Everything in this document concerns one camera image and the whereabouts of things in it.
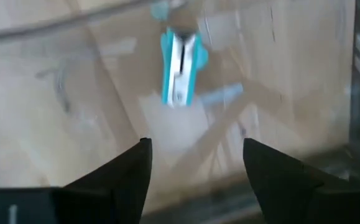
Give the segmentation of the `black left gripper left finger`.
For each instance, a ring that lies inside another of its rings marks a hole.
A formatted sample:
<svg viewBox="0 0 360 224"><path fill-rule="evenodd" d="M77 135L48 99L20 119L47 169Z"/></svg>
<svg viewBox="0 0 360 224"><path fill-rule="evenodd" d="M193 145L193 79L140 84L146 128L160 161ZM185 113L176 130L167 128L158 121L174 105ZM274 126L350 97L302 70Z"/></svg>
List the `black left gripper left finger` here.
<svg viewBox="0 0 360 224"><path fill-rule="evenodd" d="M152 172L140 141L63 187L0 188L0 224L139 224Z"/></svg>

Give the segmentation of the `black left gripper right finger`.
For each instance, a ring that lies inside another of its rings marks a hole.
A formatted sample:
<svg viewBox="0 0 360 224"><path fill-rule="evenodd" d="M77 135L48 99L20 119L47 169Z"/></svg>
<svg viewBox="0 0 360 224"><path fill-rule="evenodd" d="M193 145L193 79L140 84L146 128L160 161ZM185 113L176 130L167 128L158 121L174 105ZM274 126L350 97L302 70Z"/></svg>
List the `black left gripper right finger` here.
<svg viewBox="0 0 360 224"><path fill-rule="evenodd" d="M252 138L243 161L267 224L360 224L360 184Z"/></svg>

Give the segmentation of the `clear plastic bin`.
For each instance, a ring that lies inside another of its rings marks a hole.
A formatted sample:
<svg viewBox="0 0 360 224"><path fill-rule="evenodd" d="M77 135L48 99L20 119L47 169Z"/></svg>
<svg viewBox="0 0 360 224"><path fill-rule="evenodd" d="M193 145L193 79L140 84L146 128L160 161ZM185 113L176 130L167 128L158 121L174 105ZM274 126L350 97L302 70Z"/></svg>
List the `clear plastic bin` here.
<svg viewBox="0 0 360 224"><path fill-rule="evenodd" d="M356 0L0 0L0 187L65 185L140 138L144 214L224 204L244 138L293 157L348 141ZM162 103L160 36L198 32L189 106Z"/></svg>

